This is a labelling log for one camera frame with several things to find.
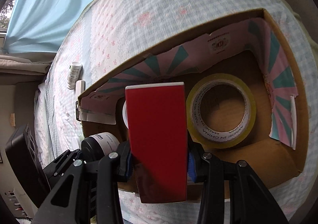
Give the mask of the light blue cloth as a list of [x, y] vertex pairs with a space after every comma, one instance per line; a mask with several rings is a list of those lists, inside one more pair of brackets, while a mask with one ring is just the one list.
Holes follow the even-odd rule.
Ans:
[[3, 52], [57, 52], [74, 22], [92, 1], [16, 0]]

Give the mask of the yellow tape roll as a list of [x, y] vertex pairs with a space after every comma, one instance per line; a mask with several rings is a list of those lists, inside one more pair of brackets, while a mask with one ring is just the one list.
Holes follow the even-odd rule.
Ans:
[[224, 73], [200, 80], [187, 97], [186, 110], [191, 137], [215, 149], [243, 141], [253, 128], [257, 112], [248, 86]]

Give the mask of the red small box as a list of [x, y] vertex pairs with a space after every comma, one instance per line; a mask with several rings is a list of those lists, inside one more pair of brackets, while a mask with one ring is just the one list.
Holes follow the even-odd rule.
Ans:
[[127, 86], [125, 95], [141, 202], [185, 201], [188, 138], [184, 83]]

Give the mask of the white digital pocket scale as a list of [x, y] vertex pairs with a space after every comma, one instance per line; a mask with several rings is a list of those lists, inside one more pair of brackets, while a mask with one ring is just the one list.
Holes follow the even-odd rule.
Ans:
[[85, 81], [77, 80], [76, 86], [75, 86], [76, 101], [78, 101], [79, 96], [84, 92], [84, 90], [85, 90]]

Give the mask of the open cardboard box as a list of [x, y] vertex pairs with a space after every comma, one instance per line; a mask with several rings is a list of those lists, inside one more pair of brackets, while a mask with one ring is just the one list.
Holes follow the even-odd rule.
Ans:
[[122, 64], [79, 98], [85, 135], [128, 129], [119, 105], [128, 85], [185, 83], [191, 137], [227, 162], [245, 159], [268, 188], [304, 170], [308, 109], [300, 69], [265, 9], [221, 17], [128, 46]]

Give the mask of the white pill bottle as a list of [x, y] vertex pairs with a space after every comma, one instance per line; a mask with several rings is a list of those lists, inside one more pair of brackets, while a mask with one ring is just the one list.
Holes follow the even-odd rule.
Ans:
[[69, 90], [74, 90], [76, 82], [78, 81], [81, 74], [82, 64], [78, 62], [72, 62], [70, 64], [68, 78], [67, 78], [67, 88]]

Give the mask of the checkered floral bed sheet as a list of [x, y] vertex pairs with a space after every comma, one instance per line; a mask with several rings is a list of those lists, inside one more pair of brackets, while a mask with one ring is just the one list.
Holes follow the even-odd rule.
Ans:
[[293, 6], [285, 0], [94, 0], [78, 17], [39, 85], [35, 105], [35, 139], [39, 160], [47, 166], [71, 138], [83, 138], [76, 120], [76, 96], [67, 88], [72, 62], [82, 64], [90, 86], [119, 65], [182, 31], [230, 14], [266, 9], [294, 53], [306, 89], [309, 149], [303, 172], [272, 189], [289, 221], [303, 217], [302, 205], [317, 177], [317, 44]]

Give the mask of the left brown curtain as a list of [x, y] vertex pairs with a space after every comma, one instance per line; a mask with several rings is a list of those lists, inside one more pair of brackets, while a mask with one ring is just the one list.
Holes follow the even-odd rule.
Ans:
[[1, 53], [1, 85], [42, 80], [55, 52]]

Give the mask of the small black jar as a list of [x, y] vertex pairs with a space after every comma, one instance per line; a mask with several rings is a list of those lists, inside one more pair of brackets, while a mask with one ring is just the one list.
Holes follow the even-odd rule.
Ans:
[[120, 142], [111, 133], [91, 135], [81, 142], [81, 151], [86, 162], [94, 162], [117, 150]]

